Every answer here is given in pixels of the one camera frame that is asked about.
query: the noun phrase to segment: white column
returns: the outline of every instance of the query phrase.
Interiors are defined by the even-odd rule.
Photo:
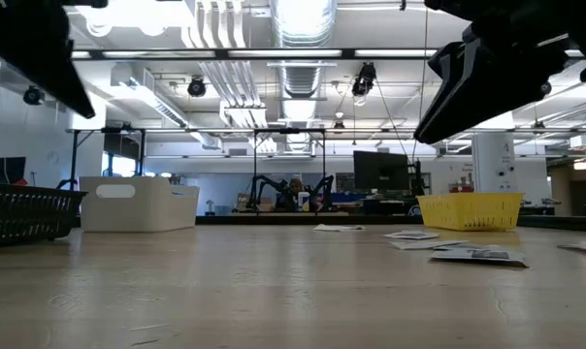
[[[517,191],[515,148],[511,133],[483,133],[472,138],[474,190],[477,193]]]

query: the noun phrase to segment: spotlight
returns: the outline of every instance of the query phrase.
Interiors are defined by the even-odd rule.
[[[23,94],[23,102],[29,106],[41,106],[44,99],[45,94],[43,91],[32,85]]]
[[[344,129],[344,123],[342,123],[342,121],[337,121],[334,123],[334,128],[335,129]]]
[[[366,96],[373,89],[373,81],[377,78],[377,71],[374,69],[373,62],[363,63],[360,74],[353,83],[351,93],[354,97]]]
[[[187,93],[192,97],[203,97],[207,93],[203,77],[193,77],[192,82],[187,87]]]

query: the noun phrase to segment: ventilation duct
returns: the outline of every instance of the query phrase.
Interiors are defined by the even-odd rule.
[[[334,32],[336,0],[270,0],[272,28],[279,48],[324,48],[329,46]],[[306,121],[314,117],[316,97],[323,76],[323,68],[281,67],[282,112],[288,119]],[[287,142],[296,144],[299,140]]]
[[[198,128],[186,119],[184,112],[175,108],[174,104],[166,97],[155,92],[155,79],[147,69],[134,72],[129,63],[118,63],[112,68],[111,86],[123,86],[133,98],[145,102],[180,128]],[[204,149],[220,149],[222,147],[220,139],[196,132],[191,135],[203,145]]]

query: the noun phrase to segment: black basket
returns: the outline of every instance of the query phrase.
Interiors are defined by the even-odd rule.
[[[68,236],[85,195],[0,184],[0,246]]]

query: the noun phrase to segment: yellow basket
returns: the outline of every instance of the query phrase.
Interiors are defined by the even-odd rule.
[[[427,227],[457,231],[511,230],[524,193],[455,193],[419,196]]]

